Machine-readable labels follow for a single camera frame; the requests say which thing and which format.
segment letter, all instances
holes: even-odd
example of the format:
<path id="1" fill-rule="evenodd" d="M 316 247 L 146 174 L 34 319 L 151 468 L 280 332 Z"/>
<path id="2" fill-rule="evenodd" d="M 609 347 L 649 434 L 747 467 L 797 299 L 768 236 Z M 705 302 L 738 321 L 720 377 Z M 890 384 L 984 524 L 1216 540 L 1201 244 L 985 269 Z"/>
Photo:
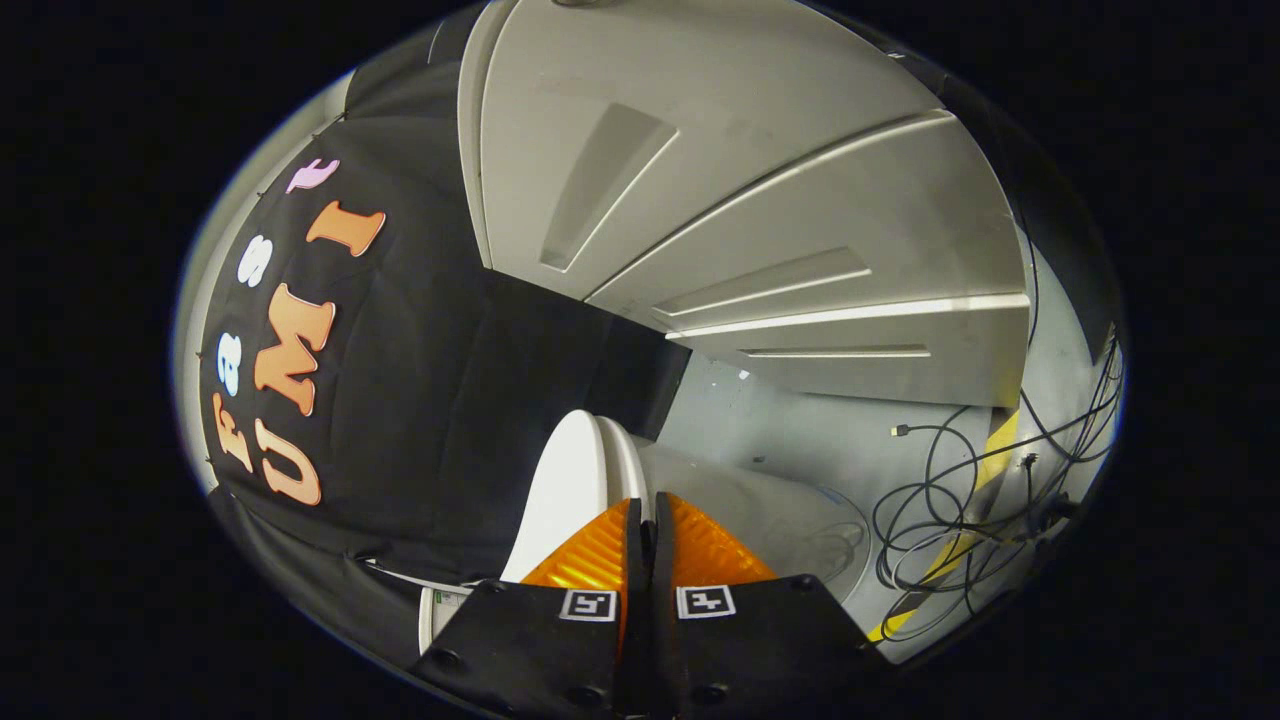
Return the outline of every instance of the letter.
<path id="1" fill-rule="evenodd" d="M 280 343 L 259 351 L 253 361 L 253 384 L 257 389 L 269 387 L 279 392 L 298 406 L 298 413 L 310 416 L 315 409 L 316 386 L 310 379 L 300 382 L 289 375 L 314 373 L 320 366 L 311 352 L 302 347 L 302 340 L 311 345 L 314 352 L 324 350 L 335 313 L 333 302 L 312 305 L 294 297 L 289 286 L 280 283 L 266 309 L 266 319 Z"/>
<path id="2" fill-rule="evenodd" d="M 253 419 L 253 430 L 257 434 L 257 446 L 262 448 L 262 452 L 279 452 L 297 465 L 298 473 L 302 475 L 298 479 L 291 478 L 273 468 L 271 461 L 264 457 L 262 475 L 266 477 L 268 487 L 275 492 L 283 492 L 302 505 L 320 505 L 320 478 L 316 477 L 316 469 L 311 465 L 311 460 L 307 460 L 307 456 L 296 445 L 266 429 L 261 419 Z"/>
<path id="3" fill-rule="evenodd" d="M 241 343 L 237 336 L 223 333 L 218 341 L 218 379 L 227 386 L 227 395 L 239 391 Z"/>
<path id="4" fill-rule="evenodd" d="M 248 441 L 244 433 L 236 432 L 236 419 L 223 410 L 223 396 L 214 393 L 214 424 L 218 425 L 218 445 L 223 446 L 223 452 L 244 464 L 244 470 L 253 474 L 253 465 L 248 461 Z"/>
<path id="5" fill-rule="evenodd" d="M 248 247 L 244 249 L 244 255 L 241 256 L 241 264 L 236 268 L 236 279 L 250 286 L 257 287 L 257 283 L 262 282 L 262 272 L 266 270 L 266 264 L 271 261 L 271 241 L 262 236 L 253 236 L 253 240 L 248 241 Z"/>
<path id="6" fill-rule="evenodd" d="M 293 192 L 294 187 L 301 187 L 302 190 L 311 190 L 312 187 L 329 179 L 329 176 L 338 169 L 340 164 L 339 160 L 329 160 L 329 164 L 324 168 L 316 169 L 320 164 L 320 158 L 311 160 L 311 164 L 306 168 L 298 168 L 298 172 L 293 173 L 293 179 L 289 181 L 289 187 L 284 188 L 284 193 L 288 195 Z"/>
<path id="7" fill-rule="evenodd" d="M 352 258 L 360 258 L 374 242 L 378 231 L 383 229 L 387 222 L 387 213 L 374 213 L 372 215 L 357 215 L 338 206 L 338 201 L 324 206 L 311 229 L 307 231 L 307 242 L 317 237 L 332 240 L 351 249 Z"/>

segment toilet bowl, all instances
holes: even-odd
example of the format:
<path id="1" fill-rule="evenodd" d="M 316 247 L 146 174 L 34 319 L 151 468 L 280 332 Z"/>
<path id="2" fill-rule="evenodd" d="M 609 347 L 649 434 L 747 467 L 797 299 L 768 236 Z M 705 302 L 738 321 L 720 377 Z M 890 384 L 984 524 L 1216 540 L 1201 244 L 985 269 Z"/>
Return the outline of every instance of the toilet bowl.
<path id="1" fill-rule="evenodd" d="M 641 518 L 652 519 L 658 492 L 701 509 L 778 577 L 817 575 L 837 601 L 870 556 L 867 520 L 838 492 L 692 457 L 575 410 L 543 448 L 502 579 L 518 583 L 623 498 L 640 498 Z"/>

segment cabinet door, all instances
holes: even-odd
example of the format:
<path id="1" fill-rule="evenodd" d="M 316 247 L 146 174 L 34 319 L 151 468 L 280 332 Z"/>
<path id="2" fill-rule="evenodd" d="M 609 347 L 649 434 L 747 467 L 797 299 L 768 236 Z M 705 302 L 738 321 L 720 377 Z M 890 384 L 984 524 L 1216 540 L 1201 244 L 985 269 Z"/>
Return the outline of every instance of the cabinet door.
<path id="1" fill-rule="evenodd" d="M 1028 305 L 1024 293 L 920 300 L 667 338 L 801 392 L 1014 407 Z"/>
<path id="2" fill-rule="evenodd" d="M 589 302 L 684 331 L 1023 291 L 1000 183 L 960 122 L 937 110 L 753 186 L 637 259 Z"/>
<path id="3" fill-rule="evenodd" d="M 481 20 L 460 92 L 481 258 L 579 300 L 797 158 L 940 108 L 797 3 L 521 1 Z"/>

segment black cloth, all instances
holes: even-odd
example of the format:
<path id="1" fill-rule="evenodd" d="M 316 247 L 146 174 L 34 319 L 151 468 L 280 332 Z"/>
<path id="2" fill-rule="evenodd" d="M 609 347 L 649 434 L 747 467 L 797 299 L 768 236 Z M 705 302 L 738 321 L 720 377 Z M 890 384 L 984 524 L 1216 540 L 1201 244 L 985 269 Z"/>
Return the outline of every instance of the black cloth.
<path id="1" fill-rule="evenodd" d="M 215 473 L 283 530 L 334 552 L 376 552 L 417 577 L 465 582 L 504 564 L 541 447 L 564 414 L 584 406 L 613 318 L 481 266 L 457 145 L 458 63 L 384 77 L 376 91 L 362 85 L 365 72 L 352 81 L 362 102 L 289 163 L 237 233 L 206 320 L 205 432 L 216 450 L 219 392 L 246 432 L 255 471 L 214 452 Z M 399 82 L 412 86 L 412 114 L 403 101 L 381 104 L 411 95 Z M 316 158 L 340 165 L 317 187 L 285 193 L 294 170 Z M 351 213 L 387 213 L 358 258 L 333 241 L 305 241 L 334 200 Z M 250 288 L 237 268 L 259 234 L 274 251 Z M 310 416 L 252 387 L 253 357 L 278 342 L 268 305 L 279 283 L 337 305 L 328 343 L 312 354 L 319 369 L 305 375 L 316 387 Z M 218 377 L 223 333 L 243 347 L 234 397 Z M 323 488 L 317 506 L 268 488 L 255 419 L 306 454 Z"/>

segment orange letter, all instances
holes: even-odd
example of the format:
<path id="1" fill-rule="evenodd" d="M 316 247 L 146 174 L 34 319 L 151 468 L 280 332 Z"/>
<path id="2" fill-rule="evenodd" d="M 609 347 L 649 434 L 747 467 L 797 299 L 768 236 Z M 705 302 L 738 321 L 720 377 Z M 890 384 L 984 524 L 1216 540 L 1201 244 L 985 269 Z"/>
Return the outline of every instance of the orange letter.
<path id="1" fill-rule="evenodd" d="M 223 452 L 229 454 L 244 464 L 244 469 L 253 471 L 253 465 L 248 461 L 248 442 L 244 433 L 236 432 L 236 420 L 232 414 L 223 410 L 223 396 L 214 393 L 214 424 L 218 425 L 218 445 L 223 446 Z"/>
<path id="2" fill-rule="evenodd" d="M 378 231 L 383 229 L 387 213 L 374 213 L 372 215 L 357 215 L 338 208 L 338 201 L 324 206 L 316 215 L 311 229 L 307 231 L 307 242 L 317 237 L 340 242 L 351 249 L 352 258 L 360 258 L 369 250 L 369 243 L 374 241 Z"/>
<path id="3" fill-rule="evenodd" d="M 257 434 L 257 446 L 262 448 L 262 452 L 279 452 L 285 459 L 292 460 L 298 466 L 298 471 L 302 473 L 302 479 L 296 480 L 273 468 L 271 461 L 264 457 L 262 474 L 266 475 L 268 487 L 275 492 L 283 492 L 302 505 L 320 505 L 320 478 L 316 477 L 316 469 L 307 460 L 307 456 L 302 455 L 302 451 L 292 442 L 268 430 L 262 420 L 257 418 L 253 419 L 253 430 Z"/>
<path id="4" fill-rule="evenodd" d="M 253 361 L 257 389 L 269 387 L 279 392 L 292 400 L 303 416 L 310 416 L 315 409 L 316 386 L 310 379 L 300 382 L 289 375 L 314 373 L 320 365 L 298 338 L 311 343 L 315 352 L 324 350 L 337 311 L 333 302 L 312 305 L 291 295 L 289 286 L 280 283 L 266 307 L 266 319 L 280 345 L 259 351 Z"/>

